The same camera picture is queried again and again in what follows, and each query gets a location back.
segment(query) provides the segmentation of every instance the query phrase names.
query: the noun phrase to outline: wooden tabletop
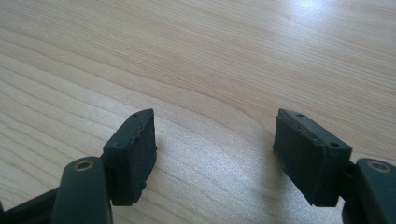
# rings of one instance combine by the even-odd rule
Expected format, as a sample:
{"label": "wooden tabletop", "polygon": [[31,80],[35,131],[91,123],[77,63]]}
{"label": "wooden tabletop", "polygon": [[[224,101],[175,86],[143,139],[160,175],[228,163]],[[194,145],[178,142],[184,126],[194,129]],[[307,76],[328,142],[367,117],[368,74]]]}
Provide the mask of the wooden tabletop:
{"label": "wooden tabletop", "polygon": [[272,144],[279,108],[396,164],[396,2],[0,1],[0,201],[155,111],[158,160],[115,223],[341,223]]}

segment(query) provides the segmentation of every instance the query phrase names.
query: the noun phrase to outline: wood grain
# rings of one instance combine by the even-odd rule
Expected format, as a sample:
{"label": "wood grain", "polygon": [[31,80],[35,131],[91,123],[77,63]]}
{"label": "wood grain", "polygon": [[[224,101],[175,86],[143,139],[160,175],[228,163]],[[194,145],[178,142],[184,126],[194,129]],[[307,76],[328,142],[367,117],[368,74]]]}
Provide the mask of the wood grain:
{"label": "wood grain", "polygon": [[154,108],[158,161],[115,223],[341,223],[282,173],[275,115],[396,164],[396,2],[3,0],[0,86],[6,209]]}

